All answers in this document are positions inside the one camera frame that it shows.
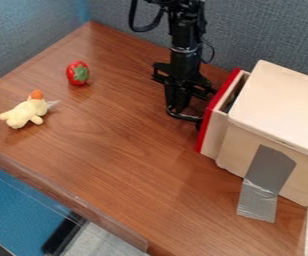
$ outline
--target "green strawberry leaves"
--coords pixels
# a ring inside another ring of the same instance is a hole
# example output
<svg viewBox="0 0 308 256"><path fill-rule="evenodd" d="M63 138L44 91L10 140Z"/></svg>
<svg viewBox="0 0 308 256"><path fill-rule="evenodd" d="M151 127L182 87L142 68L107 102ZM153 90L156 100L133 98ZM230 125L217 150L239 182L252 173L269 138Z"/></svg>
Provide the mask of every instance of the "green strawberry leaves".
<svg viewBox="0 0 308 256"><path fill-rule="evenodd" d="M80 82L85 82L89 78L89 72L83 65L78 65L78 67L73 69L74 80L79 80Z"/></svg>

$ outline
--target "wooden tabletop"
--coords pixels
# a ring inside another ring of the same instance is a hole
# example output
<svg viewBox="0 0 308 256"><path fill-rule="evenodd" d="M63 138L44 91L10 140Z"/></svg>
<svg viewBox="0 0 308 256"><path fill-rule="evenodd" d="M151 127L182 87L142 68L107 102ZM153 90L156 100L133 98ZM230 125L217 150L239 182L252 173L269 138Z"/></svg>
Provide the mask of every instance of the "wooden tabletop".
<svg viewBox="0 0 308 256"><path fill-rule="evenodd" d="M168 56L87 23L21 65L0 79L0 113L35 88L61 102L41 126L0 121L0 166L84 216L96 220L89 205L100 209L148 239L154 255L303 255L306 209L280 198L275 224L237 216L242 180L194 152L194 124L165 113L163 87L150 78ZM90 65L89 86L67 83L77 59ZM203 73L215 86L228 75Z"/></svg>

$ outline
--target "beige box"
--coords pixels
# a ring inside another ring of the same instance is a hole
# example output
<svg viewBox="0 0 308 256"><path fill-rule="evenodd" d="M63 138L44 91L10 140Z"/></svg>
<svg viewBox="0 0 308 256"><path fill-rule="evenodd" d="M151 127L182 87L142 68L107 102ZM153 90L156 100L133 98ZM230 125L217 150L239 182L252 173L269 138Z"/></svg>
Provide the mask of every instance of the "beige box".
<svg viewBox="0 0 308 256"><path fill-rule="evenodd" d="M244 177L259 145L281 151L296 167L280 195L308 206L308 76L259 61L251 74L239 72L214 105L200 152Z"/></svg>

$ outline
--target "yellow plush duck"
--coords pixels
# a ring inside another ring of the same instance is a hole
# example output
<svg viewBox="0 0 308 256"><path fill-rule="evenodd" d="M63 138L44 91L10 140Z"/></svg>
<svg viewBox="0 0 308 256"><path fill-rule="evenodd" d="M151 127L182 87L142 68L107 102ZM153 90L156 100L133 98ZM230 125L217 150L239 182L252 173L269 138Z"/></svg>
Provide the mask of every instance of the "yellow plush duck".
<svg viewBox="0 0 308 256"><path fill-rule="evenodd" d="M12 110L0 114L0 120L6 121L13 129L22 128L28 121L41 125L44 121L41 116L47 113L47 103L41 90L33 91L27 101L17 105Z"/></svg>

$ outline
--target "box lid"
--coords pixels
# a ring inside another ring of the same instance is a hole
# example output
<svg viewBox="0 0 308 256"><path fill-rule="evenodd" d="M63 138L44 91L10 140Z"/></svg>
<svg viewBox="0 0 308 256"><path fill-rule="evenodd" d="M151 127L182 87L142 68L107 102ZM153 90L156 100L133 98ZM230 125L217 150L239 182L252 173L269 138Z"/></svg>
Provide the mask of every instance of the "box lid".
<svg viewBox="0 0 308 256"><path fill-rule="evenodd" d="M308 155L308 76L259 61L231 108L229 119Z"/></svg>

